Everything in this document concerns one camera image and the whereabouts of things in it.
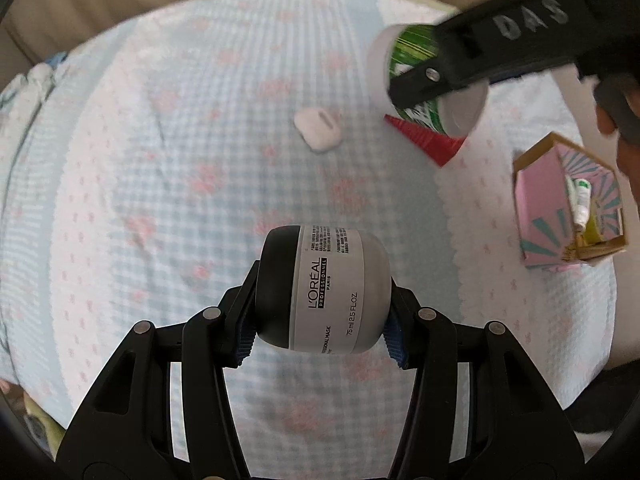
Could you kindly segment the person right hand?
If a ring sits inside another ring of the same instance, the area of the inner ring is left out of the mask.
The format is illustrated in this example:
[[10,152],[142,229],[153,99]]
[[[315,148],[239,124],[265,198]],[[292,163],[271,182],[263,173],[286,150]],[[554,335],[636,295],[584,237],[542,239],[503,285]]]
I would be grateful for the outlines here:
[[593,94],[600,133],[617,136],[617,167],[639,200],[639,83],[628,75],[609,76]]

